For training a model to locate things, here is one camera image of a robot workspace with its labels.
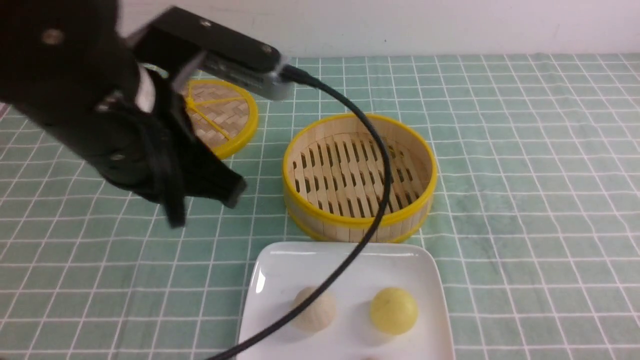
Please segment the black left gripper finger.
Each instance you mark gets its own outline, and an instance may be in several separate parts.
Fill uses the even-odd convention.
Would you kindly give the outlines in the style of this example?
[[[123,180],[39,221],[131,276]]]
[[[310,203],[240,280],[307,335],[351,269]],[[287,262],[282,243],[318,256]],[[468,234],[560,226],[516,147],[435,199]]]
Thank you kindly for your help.
[[[230,169],[210,150],[197,150],[187,160],[187,195],[214,199],[235,208],[247,189],[245,178]]]

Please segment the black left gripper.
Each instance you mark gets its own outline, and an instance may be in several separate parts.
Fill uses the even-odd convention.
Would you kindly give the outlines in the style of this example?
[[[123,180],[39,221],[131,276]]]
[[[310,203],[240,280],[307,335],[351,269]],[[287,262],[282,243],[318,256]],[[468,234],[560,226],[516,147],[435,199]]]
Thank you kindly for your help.
[[[3,0],[1,101],[182,228],[201,142],[180,90],[118,33],[119,12],[118,0]]]

